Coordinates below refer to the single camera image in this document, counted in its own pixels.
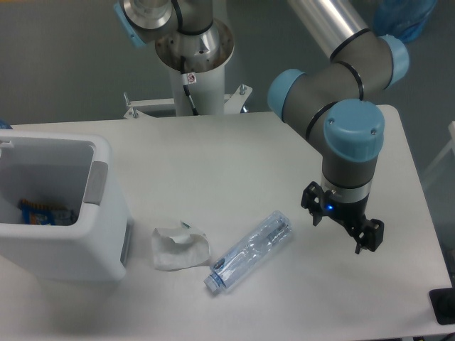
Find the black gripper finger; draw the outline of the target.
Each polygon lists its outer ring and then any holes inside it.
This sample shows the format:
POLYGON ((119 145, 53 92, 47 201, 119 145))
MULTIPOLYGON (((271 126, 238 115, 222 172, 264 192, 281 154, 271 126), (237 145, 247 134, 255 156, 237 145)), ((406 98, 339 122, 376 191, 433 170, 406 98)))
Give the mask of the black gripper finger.
POLYGON ((313 226, 317 226, 323 217, 328 216, 328 191, 312 181, 302 193, 301 206, 312 216, 313 226))
POLYGON ((384 235, 384 223, 381 220, 362 216, 350 228, 350 236, 356 241, 355 253, 359 254, 363 249, 375 252, 381 245, 384 235))

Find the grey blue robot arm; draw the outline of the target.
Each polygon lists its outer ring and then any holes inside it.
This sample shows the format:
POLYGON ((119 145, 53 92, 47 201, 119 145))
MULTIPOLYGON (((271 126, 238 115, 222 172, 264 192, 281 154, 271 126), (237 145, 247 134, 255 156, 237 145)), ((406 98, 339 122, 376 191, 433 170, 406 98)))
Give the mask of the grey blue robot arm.
MULTIPOLYGON (((290 69, 272 82, 269 108, 322 156, 322 179, 303 191, 314 224, 328 217, 375 251, 384 224, 365 216, 385 120, 368 96, 403 78, 404 44, 376 36, 348 1, 292 1, 291 7, 329 57, 316 75, 290 69)), ((211 1, 117 1, 120 23, 135 46, 154 43, 173 77, 179 116, 223 114, 224 65, 233 52, 230 30, 211 1)))

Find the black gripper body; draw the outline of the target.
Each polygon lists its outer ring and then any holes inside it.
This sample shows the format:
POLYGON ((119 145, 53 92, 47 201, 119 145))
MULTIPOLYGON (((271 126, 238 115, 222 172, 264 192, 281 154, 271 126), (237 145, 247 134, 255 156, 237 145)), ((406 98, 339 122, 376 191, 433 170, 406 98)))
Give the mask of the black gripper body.
POLYGON ((329 217, 342 225, 351 237, 362 237, 370 184, 357 188, 342 188, 333 183, 317 183, 315 186, 315 225, 323 217, 329 217))

